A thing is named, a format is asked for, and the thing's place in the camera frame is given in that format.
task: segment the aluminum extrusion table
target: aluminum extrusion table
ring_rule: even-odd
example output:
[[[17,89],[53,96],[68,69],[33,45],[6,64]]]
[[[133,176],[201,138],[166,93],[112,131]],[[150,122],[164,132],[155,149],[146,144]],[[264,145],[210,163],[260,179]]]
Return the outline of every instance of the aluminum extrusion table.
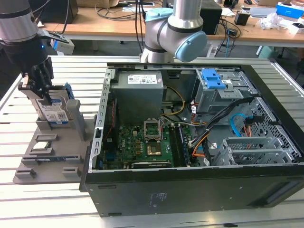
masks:
[[[52,61],[53,84],[69,82],[82,104],[80,111],[85,118],[93,118],[98,110],[106,62],[138,62],[139,59],[53,56]],[[304,91],[277,63],[254,58],[199,58],[195,62],[251,65],[304,130]],[[89,194],[79,192],[78,183],[12,183],[37,127],[38,116],[31,102],[16,89],[20,80],[21,76],[0,102],[0,227],[167,228],[222,227],[225,223],[247,228],[303,227],[304,190],[268,209],[100,218]]]

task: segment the blue cable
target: blue cable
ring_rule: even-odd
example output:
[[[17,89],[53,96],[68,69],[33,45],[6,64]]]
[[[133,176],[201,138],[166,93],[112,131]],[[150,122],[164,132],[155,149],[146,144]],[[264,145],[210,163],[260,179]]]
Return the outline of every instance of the blue cable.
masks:
[[[228,32],[228,41],[227,41],[227,44],[226,44],[226,54],[225,54],[225,58],[227,57],[227,53],[228,53],[228,47],[229,47],[229,30],[227,31]]]
[[[232,128],[233,132],[237,135],[237,137],[241,137],[241,134],[238,132],[237,127],[236,127],[236,125],[234,124],[234,120],[233,120],[234,117],[237,116],[237,115],[242,116],[244,119],[246,119],[247,116],[245,116],[245,115],[242,114],[242,113],[235,113],[235,114],[231,117],[231,119],[230,119],[230,125],[231,125],[231,128]]]

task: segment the robotic arm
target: robotic arm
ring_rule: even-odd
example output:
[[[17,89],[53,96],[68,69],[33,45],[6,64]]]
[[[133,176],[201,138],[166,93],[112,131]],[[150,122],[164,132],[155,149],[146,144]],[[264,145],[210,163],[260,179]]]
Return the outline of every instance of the robotic arm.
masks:
[[[146,14],[145,49],[141,62],[169,63],[196,59],[207,44],[200,16],[202,0],[174,0],[174,8]]]
[[[24,82],[19,90],[50,105],[48,90],[54,76],[42,39],[69,43],[60,34],[38,29],[28,0],[0,0],[0,43],[10,61],[21,69]]]

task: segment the orange wire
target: orange wire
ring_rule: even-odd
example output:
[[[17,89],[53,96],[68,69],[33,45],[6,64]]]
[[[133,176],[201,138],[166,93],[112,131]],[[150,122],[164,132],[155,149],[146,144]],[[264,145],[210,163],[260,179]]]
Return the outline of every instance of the orange wire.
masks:
[[[244,125],[244,132],[245,132],[245,135],[248,137],[248,134],[247,134],[247,130],[246,130],[246,126]]]
[[[204,138],[201,139],[201,141],[196,145],[196,147],[193,150],[192,156],[200,156],[200,157],[205,157],[204,154],[196,154],[195,152],[197,151],[198,147],[200,146],[200,144],[208,137],[209,134],[207,134]]]
[[[251,137],[251,126],[249,126],[248,129],[249,129],[249,136]]]
[[[193,119],[194,119],[194,117],[195,117],[195,114],[193,114],[192,116],[191,116],[191,123],[192,124],[195,124],[195,125],[199,125],[200,123],[199,122],[194,122],[193,121]]]

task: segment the motherboard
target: motherboard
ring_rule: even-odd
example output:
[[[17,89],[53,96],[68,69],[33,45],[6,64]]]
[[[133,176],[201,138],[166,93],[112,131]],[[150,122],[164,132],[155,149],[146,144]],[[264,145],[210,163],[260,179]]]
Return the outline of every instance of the motherboard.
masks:
[[[189,159],[186,145],[191,139],[187,126],[148,123],[139,126],[120,126],[117,149],[105,151],[99,166],[104,170],[112,170],[169,168],[175,167],[178,163],[187,164]]]

